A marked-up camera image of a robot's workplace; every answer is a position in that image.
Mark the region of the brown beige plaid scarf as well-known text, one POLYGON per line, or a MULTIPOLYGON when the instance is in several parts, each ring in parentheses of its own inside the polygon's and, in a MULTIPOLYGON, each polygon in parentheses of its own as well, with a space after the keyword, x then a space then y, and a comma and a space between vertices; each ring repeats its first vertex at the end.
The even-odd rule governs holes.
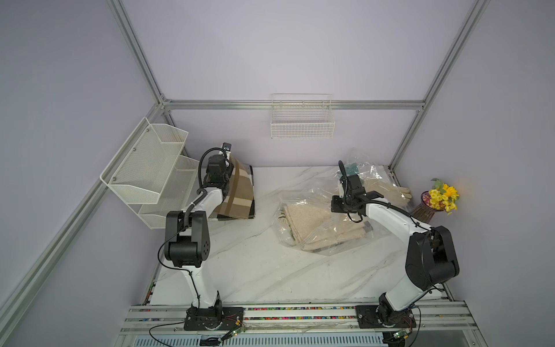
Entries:
POLYGON ((231 185, 228 195, 224 198, 212 214, 219 221, 230 219, 247 220, 254 213, 254 185, 252 181, 251 166, 245 166, 233 156, 230 157, 234 164, 231 176, 231 185))

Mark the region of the plain beige knit scarf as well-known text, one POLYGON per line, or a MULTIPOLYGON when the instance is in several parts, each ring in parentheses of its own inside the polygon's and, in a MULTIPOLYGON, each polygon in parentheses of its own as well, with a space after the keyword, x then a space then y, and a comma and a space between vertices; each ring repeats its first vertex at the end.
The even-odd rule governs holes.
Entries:
POLYGON ((329 250, 341 244, 370 237, 368 221, 355 223, 348 216, 332 213, 319 205, 289 202, 280 206, 274 227, 280 241, 305 252, 329 250))

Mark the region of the clear plastic vacuum bag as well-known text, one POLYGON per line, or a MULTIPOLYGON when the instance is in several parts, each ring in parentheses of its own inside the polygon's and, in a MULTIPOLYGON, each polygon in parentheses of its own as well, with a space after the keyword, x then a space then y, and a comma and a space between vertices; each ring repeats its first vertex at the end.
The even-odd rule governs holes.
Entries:
MULTIPOLYGON (((410 189, 390 182, 386 173, 360 149, 348 151, 344 161, 347 174, 357 174, 367 192, 377 191, 386 201, 406 208, 410 189)), ((334 195, 343 193, 340 171, 323 178, 309 179, 300 190, 280 195, 280 205, 273 218, 273 230, 279 242, 295 250, 334 255, 368 244, 390 234, 379 223, 357 214, 348 216, 331 211, 334 195)))

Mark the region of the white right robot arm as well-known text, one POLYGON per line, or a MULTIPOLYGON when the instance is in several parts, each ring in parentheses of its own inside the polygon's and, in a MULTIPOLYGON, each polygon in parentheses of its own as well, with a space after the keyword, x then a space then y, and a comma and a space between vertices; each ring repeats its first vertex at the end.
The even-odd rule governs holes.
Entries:
POLYGON ((368 192, 357 174, 349 175, 344 163, 338 162, 341 193, 331 200, 331 211, 357 219, 376 221, 406 245, 405 275, 390 290, 379 297, 375 307, 377 322, 387 328, 410 315, 414 304, 439 283, 445 283, 460 273, 452 234, 443 226, 433 227, 409 212, 387 202, 384 195, 368 192))

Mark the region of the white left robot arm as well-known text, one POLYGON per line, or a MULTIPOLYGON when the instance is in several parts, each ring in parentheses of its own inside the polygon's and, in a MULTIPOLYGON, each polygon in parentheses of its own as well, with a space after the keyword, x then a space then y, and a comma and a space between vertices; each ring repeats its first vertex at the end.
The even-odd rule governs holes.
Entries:
POLYGON ((202 270, 210 254, 209 216, 221 205, 231 189, 234 164, 231 163, 231 144, 207 150, 201 157, 208 159, 205 176, 197 168, 199 189, 197 197, 185 210, 171 211, 166 216, 165 241, 157 252, 160 265, 182 273, 194 295, 196 309, 215 309, 221 305, 219 293, 202 270))

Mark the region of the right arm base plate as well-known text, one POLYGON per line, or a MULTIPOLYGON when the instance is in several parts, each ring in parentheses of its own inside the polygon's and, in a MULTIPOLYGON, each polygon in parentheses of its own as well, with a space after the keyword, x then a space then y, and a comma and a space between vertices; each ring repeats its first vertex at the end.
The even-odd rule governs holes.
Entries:
POLYGON ((416 321, 410 309, 394 311, 380 305, 355 306, 356 319, 361 329, 416 328, 416 321))

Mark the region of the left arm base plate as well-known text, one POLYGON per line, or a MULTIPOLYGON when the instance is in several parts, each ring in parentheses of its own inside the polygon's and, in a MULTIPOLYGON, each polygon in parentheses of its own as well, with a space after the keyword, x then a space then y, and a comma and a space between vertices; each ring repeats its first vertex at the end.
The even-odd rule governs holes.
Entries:
POLYGON ((185 331, 230 331, 242 324, 243 307, 211 307, 198 309, 190 307, 186 311, 185 331))

